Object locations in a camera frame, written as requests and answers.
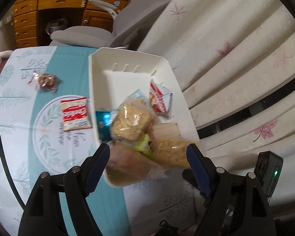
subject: metal pin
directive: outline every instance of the metal pin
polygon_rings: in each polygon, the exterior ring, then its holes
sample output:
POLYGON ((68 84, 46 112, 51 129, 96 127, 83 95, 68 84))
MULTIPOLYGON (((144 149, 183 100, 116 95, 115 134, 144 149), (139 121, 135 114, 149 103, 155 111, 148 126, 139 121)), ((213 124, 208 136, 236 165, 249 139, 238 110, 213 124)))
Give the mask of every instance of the metal pin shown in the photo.
POLYGON ((122 70, 123 73, 126 71, 127 66, 129 66, 129 64, 125 64, 124 69, 122 70))
POLYGON ((225 169, 222 168, 222 167, 217 167, 217 168, 216 168, 216 172, 217 172, 217 173, 220 173, 220 174, 223 174, 223 173, 225 172, 225 169))
POLYGON ((116 67, 116 65, 117 65, 117 63, 114 63, 114 64, 113 64, 112 69, 111 69, 112 71, 115 71, 115 67, 116 67))
POLYGON ((40 177, 41 177, 41 178, 45 178, 45 177, 47 177, 48 175, 49 175, 48 172, 41 172, 40 177))
POLYGON ((139 65, 136 65, 135 69, 133 70, 134 73, 136 73, 136 70, 138 69, 139 65))
POLYGON ((256 175, 255 175, 255 173, 253 173, 253 172, 249 172, 249 173, 248 173, 248 176, 249 176, 251 179, 255 179, 255 178, 256 178, 256 175))
POLYGON ((156 73, 156 68, 154 69, 154 71, 151 73, 151 76, 153 76, 156 73))
POLYGON ((80 171, 80 167, 79 166, 74 166, 73 168, 71 168, 71 171, 73 173, 79 172, 80 171))

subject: chair seat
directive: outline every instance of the chair seat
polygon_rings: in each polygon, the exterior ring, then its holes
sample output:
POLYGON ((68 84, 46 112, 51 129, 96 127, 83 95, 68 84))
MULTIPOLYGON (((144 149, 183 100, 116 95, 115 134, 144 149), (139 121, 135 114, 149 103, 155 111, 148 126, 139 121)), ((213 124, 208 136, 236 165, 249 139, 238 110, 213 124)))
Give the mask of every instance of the chair seat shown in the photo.
POLYGON ((51 34, 52 40, 62 44, 92 48, 109 47, 114 38, 115 36, 105 29, 86 26, 70 27, 51 34))

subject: curtain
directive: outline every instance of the curtain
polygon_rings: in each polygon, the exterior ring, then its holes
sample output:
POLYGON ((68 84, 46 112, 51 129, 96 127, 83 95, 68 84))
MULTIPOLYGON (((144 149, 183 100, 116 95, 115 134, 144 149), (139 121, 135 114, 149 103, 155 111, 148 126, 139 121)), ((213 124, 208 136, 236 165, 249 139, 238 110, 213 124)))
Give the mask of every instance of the curtain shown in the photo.
MULTIPOLYGON (((200 129, 295 77, 295 20, 279 0, 172 0, 138 51, 170 62, 200 129)), ((270 204, 295 201, 295 91, 201 147, 216 166, 241 175, 253 171, 259 152, 277 153, 284 165, 270 204)))
POLYGON ((10 10, 0 21, 0 52, 16 49, 15 32, 12 24, 13 10, 10 10))

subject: plastic bin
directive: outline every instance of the plastic bin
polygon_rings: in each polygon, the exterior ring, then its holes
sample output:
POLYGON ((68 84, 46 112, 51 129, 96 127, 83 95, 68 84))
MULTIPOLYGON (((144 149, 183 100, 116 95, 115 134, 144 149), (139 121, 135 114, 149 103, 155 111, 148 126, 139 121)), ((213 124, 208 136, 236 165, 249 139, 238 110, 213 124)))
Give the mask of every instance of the plastic bin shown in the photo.
MULTIPOLYGON (((137 89, 148 97, 151 79, 173 92, 171 119, 159 116, 159 121, 178 124, 182 137, 199 141, 187 103, 169 62, 160 56, 129 50, 100 48, 89 56, 90 112, 93 125, 97 125, 95 111, 116 109, 137 89)), ((100 144, 97 127, 93 127, 96 143, 100 144)), ((135 183, 121 173, 105 170, 105 180, 112 186, 122 187, 135 183)))

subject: red and white snack package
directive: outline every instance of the red and white snack package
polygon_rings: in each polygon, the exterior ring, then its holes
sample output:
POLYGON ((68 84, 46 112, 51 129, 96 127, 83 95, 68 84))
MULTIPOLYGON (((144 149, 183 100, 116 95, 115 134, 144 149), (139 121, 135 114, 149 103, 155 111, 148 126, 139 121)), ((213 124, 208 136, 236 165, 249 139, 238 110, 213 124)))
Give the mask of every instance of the red and white snack package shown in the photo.
POLYGON ((157 115, 171 117, 171 101, 173 93, 170 89, 156 84, 153 79, 150 82, 149 100, 157 115))
POLYGON ((91 128, 87 114, 87 98, 61 101, 64 131, 91 128))

